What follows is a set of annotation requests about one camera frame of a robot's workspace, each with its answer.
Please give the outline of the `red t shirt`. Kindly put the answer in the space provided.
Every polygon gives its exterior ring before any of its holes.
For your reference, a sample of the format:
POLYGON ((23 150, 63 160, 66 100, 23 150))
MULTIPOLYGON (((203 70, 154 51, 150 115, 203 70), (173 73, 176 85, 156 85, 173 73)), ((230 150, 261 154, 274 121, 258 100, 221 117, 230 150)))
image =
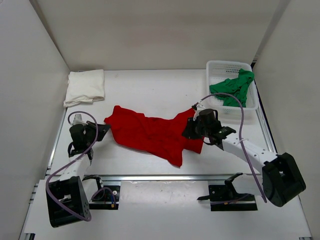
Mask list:
POLYGON ((182 135, 188 118, 193 117, 194 113, 190 108, 172 119, 164 119, 147 117, 116 105, 104 123, 110 125, 117 144, 150 153, 179 168, 183 164, 183 150, 197 154, 202 151, 201 139, 188 139, 182 135))

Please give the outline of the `white t shirt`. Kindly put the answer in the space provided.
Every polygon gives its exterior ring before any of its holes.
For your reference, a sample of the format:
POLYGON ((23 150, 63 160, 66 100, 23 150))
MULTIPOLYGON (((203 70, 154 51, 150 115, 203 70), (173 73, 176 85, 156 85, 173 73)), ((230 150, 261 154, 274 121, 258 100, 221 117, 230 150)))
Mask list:
POLYGON ((82 103, 92 104, 105 99, 105 75, 103 69, 71 71, 68 75, 64 108, 82 103))

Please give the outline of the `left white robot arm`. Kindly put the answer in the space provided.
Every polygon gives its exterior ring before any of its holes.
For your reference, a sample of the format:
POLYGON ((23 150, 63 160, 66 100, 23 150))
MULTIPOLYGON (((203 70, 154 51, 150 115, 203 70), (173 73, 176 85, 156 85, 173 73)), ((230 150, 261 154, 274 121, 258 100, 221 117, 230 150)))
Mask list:
POLYGON ((94 157, 92 144, 102 141, 110 127, 76 120, 69 128, 72 142, 67 153, 74 159, 62 168, 63 173, 57 180, 49 178, 45 186, 49 222, 53 228, 91 220, 89 202, 91 198, 103 198, 105 188, 100 177, 85 177, 85 173, 94 157))

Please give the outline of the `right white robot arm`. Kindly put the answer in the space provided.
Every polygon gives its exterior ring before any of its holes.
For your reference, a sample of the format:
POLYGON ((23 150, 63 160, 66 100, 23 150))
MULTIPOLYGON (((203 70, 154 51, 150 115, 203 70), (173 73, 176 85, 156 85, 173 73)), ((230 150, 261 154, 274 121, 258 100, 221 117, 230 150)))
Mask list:
POLYGON ((222 126, 217 110, 197 111, 194 117, 187 119, 182 136, 201 141, 207 138, 206 145, 217 146, 259 172, 259 175, 238 172, 227 178, 213 194, 199 197, 200 201, 209 199, 214 204, 230 204, 245 197, 261 196, 282 207, 306 190, 306 183, 291 154, 277 154, 242 138, 239 131, 222 126))

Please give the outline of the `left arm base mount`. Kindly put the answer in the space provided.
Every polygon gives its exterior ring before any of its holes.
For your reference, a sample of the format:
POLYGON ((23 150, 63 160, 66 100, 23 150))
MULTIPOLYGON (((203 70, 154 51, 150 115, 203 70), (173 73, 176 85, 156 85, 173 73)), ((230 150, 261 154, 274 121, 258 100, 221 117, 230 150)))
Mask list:
POLYGON ((82 185, 90 210, 118 210, 120 182, 107 181, 99 175, 88 175, 82 179, 82 185))

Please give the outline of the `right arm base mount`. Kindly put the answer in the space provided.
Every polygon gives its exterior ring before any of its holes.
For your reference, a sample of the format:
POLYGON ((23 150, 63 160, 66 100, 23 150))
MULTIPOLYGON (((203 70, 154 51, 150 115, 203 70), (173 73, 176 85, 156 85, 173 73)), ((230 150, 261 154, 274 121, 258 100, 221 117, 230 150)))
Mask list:
POLYGON ((243 175, 243 173, 238 172, 227 178, 223 184, 209 185, 209 194, 198 197, 197 201, 208 200, 211 212, 257 211, 255 196, 248 193, 238 193, 233 186, 234 180, 238 180, 243 175))

